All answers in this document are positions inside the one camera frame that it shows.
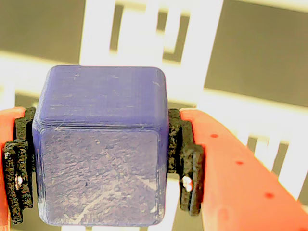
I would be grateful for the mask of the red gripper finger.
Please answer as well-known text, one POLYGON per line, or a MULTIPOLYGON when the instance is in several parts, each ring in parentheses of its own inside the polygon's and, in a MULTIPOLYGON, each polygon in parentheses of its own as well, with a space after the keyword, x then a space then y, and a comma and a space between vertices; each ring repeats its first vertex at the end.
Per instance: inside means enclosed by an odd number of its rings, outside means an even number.
POLYGON ((33 207, 35 172, 32 122, 34 107, 0 112, 0 229, 23 221, 23 210, 33 207))
POLYGON ((206 231, 305 231, 308 216, 226 127, 197 109, 169 109, 168 171, 180 207, 206 231))

